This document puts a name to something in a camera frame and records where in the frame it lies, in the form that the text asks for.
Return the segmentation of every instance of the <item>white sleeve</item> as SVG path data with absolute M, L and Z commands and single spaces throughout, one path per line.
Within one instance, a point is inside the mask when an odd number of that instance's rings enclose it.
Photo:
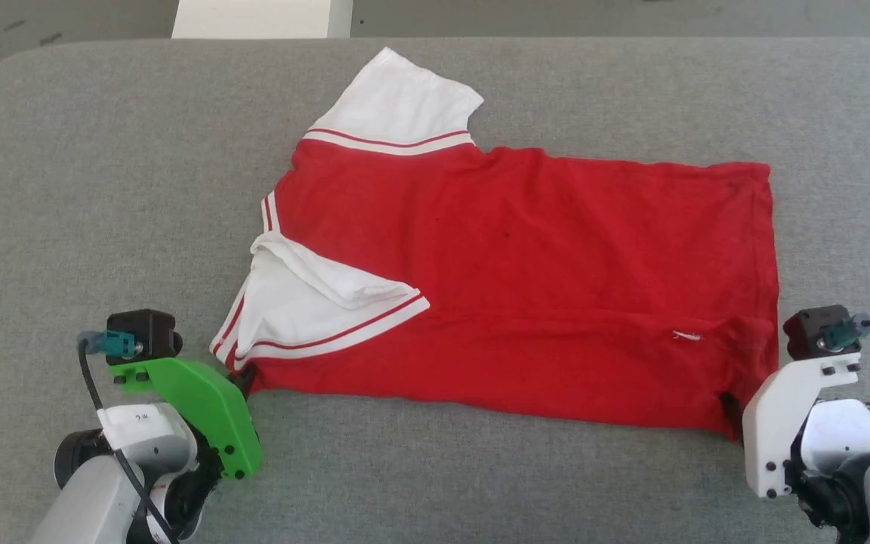
M 221 362 L 301 359 L 359 344 L 428 309 L 418 289 L 261 234 L 231 313 L 211 342 Z
M 312 134 L 341 134 L 376 144 L 415 145 L 468 134 L 469 116 L 483 103 L 472 87 L 453 82 L 382 49 L 318 119 Z

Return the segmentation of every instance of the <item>shirt sleeve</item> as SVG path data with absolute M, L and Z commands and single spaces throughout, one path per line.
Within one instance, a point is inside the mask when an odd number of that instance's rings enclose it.
M 384 48 L 304 139 L 393 155 L 472 144 L 469 117 L 482 102 L 472 87 Z

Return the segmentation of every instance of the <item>red stripe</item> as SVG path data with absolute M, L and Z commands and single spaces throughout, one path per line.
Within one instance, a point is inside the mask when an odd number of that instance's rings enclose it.
M 355 326 L 351 327 L 349 330 L 341 331 L 338 334 L 335 334 L 335 336 L 329 336 L 328 338 L 324 338 L 324 340 L 318 340 L 317 342 L 310 342 L 308 344 L 300 344 L 300 345 L 284 345 L 284 344 L 277 344 L 276 342 L 271 342 L 269 340 L 262 340 L 259 342 L 255 342 L 251 346 L 251 349 L 257 347 L 257 345 L 272 345 L 275 348 L 281 348 L 281 349 L 301 349 L 301 348 L 311 348 L 312 345 L 325 344 L 325 343 L 328 343 L 332 340 L 338 340 L 338 338 L 341 338 L 342 336 L 351 334 L 351 333 L 355 332 L 356 330 L 365 328 L 365 327 L 369 326 L 370 324 L 375 323 L 375 321 L 380 320 L 383 317 L 390 316 L 391 314 L 396 313 L 397 311 L 401 310 L 402 308 L 408 306 L 409 304 L 415 302 L 415 300 L 418 300 L 420 298 L 421 298 L 421 294 L 418 294 L 415 297 L 410 298 L 409 300 L 406 300 L 405 302 L 402 302 L 400 305 L 397 305 L 393 309 L 390 309 L 387 312 L 384 312 L 383 314 L 379 314 L 379 316 L 370 318 L 370 320 L 367 320 L 362 324 L 355 325 Z M 244 357 L 237 357 L 237 360 L 242 361 L 242 360 L 244 360 Z
M 273 220 L 270 219 L 270 195 L 264 196 L 264 210 L 267 211 L 267 230 L 273 230 Z
M 234 354 L 237 351 L 237 341 L 234 341 L 234 345 L 231 345 L 230 351 L 227 352 L 227 360 L 224 361 L 225 367 L 228 369 L 234 369 Z
M 362 144 L 389 145 L 391 147 L 418 147 L 418 145 L 428 144 L 428 142 L 437 141 L 437 139 L 453 137 L 453 135 L 459 134 L 469 134 L 469 131 L 454 131 L 453 133 L 437 135 L 437 137 L 424 139 L 423 141 L 417 141 L 414 144 L 395 144 L 393 141 L 377 141 L 377 139 L 358 138 L 353 137 L 353 135 L 351 134 L 339 133 L 339 131 L 332 131 L 330 128 L 311 128 L 310 130 L 308 130 L 308 133 L 334 134 L 338 135 L 338 137 L 353 139 L 353 141 L 362 142 Z
M 223 344 L 224 341 L 227 340 L 227 337 L 230 336 L 230 331 L 234 330 L 234 325 L 237 324 L 237 317 L 241 317 L 241 310 L 244 310 L 244 296 L 242 295 L 241 302 L 237 305 L 237 310 L 234 311 L 234 318 L 230 320 L 230 324 L 221 336 L 221 340 L 217 340 L 217 345 L 214 346 L 214 356 L 221 350 L 221 344 Z

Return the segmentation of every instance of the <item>teal connector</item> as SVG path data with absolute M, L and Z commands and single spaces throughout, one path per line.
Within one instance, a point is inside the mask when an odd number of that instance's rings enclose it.
M 78 342 L 86 340 L 86 354 L 104 354 L 110 357 L 131 359 L 143 350 L 143 345 L 136 342 L 136 337 L 128 332 L 111 330 L 83 331 L 79 333 Z
M 841 323 L 831 325 L 825 331 L 825 349 L 828 351 L 842 351 L 849 345 L 855 344 L 859 338 L 870 334 L 870 327 L 861 325 L 861 321 L 870 320 L 869 314 L 854 314 Z

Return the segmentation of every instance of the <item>gray cushion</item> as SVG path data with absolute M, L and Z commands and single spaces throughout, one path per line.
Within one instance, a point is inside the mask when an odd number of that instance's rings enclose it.
M 107 314 L 176 314 L 211 361 L 259 202 L 303 131 L 391 45 L 486 97 L 480 145 L 637 161 L 769 162 L 781 317 L 870 311 L 870 40 L 114 42 L 0 64 L 0 542 L 58 493 L 52 455 L 97 426 L 73 343 Z M 598 352 L 593 358 L 600 357 Z M 870 399 L 862 382 L 828 395 Z M 127 399 L 103 369 L 107 403 Z M 252 397 L 265 449 L 201 542 L 826 542 L 761 502 L 742 449 L 439 403 Z

